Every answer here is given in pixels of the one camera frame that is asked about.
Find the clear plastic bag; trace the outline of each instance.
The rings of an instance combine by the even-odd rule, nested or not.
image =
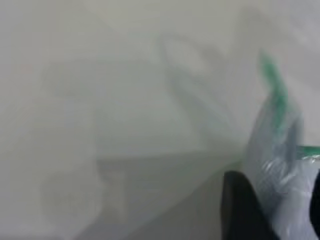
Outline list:
[[[281,240],[317,240],[310,221],[310,204],[319,174],[320,148],[307,153],[298,162],[296,175],[289,184],[285,199],[272,218],[272,227]]]
[[[260,61],[271,93],[253,128],[242,170],[271,220],[296,175],[301,124],[272,60],[262,55]]]

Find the black object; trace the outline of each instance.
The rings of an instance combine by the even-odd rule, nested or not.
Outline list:
[[[252,185],[240,172],[224,174],[220,217],[222,240],[279,240]]]
[[[320,237],[320,174],[316,176],[310,202],[310,222],[315,234]]]

